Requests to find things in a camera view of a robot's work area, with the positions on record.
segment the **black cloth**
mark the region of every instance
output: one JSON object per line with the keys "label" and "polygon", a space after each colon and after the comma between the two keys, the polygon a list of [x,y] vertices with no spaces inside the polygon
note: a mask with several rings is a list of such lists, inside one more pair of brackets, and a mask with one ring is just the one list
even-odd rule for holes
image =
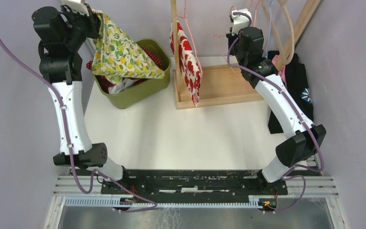
{"label": "black cloth", "polygon": [[[278,54],[279,51],[269,51],[268,59],[272,60]],[[312,104],[312,98],[309,97],[308,101],[308,97],[306,97],[306,94],[310,94],[311,91],[309,90],[308,80],[306,78],[305,65],[299,62],[296,53],[294,53],[291,62],[285,67],[285,81],[289,94],[297,103],[301,111],[313,121],[314,106]],[[271,134],[283,132],[280,123],[272,111],[270,112],[268,127]]]}

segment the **yellow lemon pattern fabric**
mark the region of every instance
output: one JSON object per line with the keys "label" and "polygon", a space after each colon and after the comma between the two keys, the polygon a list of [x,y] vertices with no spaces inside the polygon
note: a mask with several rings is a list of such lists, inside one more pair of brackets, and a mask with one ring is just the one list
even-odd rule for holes
{"label": "yellow lemon pattern fabric", "polygon": [[93,74],[104,75],[113,84],[121,83],[123,77],[164,77],[164,72],[109,16],[100,10],[93,12],[101,21],[100,38],[94,41],[96,53],[92,63]]}

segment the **wooden frame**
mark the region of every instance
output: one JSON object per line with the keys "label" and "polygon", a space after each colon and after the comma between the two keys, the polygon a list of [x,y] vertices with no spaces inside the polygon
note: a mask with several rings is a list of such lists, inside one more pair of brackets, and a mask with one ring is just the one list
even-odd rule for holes
{"label": "wooden frame", "polygon": [[[294,40],[299,40],[302,32],[306,28],[313,13],[321,0],[307,0],[295,25]],[[171,0],[172,21],[173,21],[173,40],[174,56],[177,71],[173,72],[174,89],[177,109],[194,108],[193,102],[182,80],[179,66],[179,43],[177,41],[177,9],[176,0]],[[291,43],[287,39],[284,45],[285,56],[290,55]],[[276,62],[277,69],[281,69],[283,63],[281,58]],[[240,70],[235,69],[237,75],[241,76]],[[263,100],[263,97],[254,90],[250,84],[242,77],[236,77],[235,73],[228,65],[203,66],[203,77],[201,81],[200,102],[198,107],[213,106],[222,104],[243,103]]]}

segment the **green basket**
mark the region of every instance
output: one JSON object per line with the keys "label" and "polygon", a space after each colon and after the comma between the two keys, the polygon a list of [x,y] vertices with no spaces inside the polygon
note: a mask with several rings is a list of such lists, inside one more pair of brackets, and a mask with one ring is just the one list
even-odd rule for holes
{"label": "green basket", "polygon": [[165,76],[162,79],[148,79],[118,94],[108,94],[104,92],[100,87],[96,77],[94,77],[101,93],[105,95],[110,100],[110,102],[119,109],[125,109],[134,103],[167,88],[169,85],[171,67],[170,58],[166,55],[165,51],[160,47],[158,42],[152,39],[144,39],[138,41],[137,44],[158,56],[163,67],[167,66],[167,68],[164,70]]}

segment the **white table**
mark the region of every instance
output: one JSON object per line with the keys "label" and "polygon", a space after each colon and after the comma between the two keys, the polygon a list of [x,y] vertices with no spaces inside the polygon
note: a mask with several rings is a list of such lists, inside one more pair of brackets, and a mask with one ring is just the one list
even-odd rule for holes
{"label": "white table", "polygon": [[[202,64],[222,64],[209,62]],[[109,157],[127,169],[261,169],[285,140],[269,133],[268,112],[265,101],[177,110],[171,79],[125,110],[95,84],[85,123],[92,142],[104,142]]]}

